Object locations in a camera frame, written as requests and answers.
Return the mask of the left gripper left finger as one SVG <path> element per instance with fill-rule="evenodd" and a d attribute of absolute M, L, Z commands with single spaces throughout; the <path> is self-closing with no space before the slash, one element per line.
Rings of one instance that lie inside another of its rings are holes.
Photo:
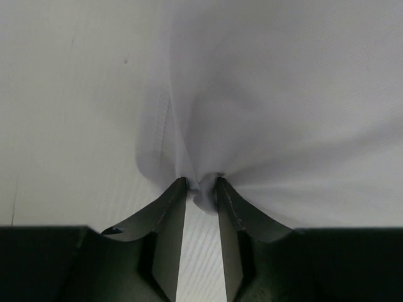
<path fill-rule="evenodd" d="M 176 179 L 155 201 L 102 235 L 140 242 L 138 275 L 163 301 L 175 301 L 186 211 L 187 181 Z"/>

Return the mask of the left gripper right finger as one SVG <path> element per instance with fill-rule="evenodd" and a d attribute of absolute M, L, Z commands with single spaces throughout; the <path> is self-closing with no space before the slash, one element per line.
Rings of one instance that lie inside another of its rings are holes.
<path fill-rule="evenodd" d="M 255 253 L 293 232 L 246 201 L 223 177 L 215 183 L 225 290 L 228 301 L 240 301 L 258 278 Z"/>

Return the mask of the white t shirt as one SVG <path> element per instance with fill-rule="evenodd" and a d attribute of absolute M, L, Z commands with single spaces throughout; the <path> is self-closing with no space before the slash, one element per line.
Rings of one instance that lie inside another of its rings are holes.
<path fill-rule="evenodd" d="M 164 1 L 140 173 L 290 227 L 402 225 L 401 1 Z"/>

